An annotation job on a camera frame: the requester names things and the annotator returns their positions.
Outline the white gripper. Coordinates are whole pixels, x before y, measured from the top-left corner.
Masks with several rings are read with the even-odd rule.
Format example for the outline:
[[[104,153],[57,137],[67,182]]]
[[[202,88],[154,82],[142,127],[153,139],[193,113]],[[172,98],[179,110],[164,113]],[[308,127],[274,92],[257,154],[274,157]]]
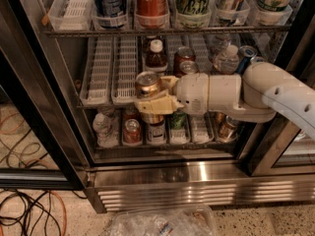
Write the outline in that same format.
[[[190,74],[180,79],[162,76],[161,85],[172,90],[174,95],[162,91],[154,97],[136,99],[136,108],[145,114],[172,114],[177,109],[189,115],[204,115],[208,111],[209,76],[203,73]]]

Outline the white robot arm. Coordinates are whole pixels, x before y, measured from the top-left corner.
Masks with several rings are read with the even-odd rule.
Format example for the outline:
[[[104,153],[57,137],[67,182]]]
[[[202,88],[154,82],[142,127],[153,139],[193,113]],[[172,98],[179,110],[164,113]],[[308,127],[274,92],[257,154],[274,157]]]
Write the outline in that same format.
[[[271,63],[252,64],[242,75],[197,73],[159,80],[160,92],[135,100],[141,113],[167,115],[180,109],[203,115],[214,111],[253,123],[268,122],[280,113],[315,139],[315,90]]]

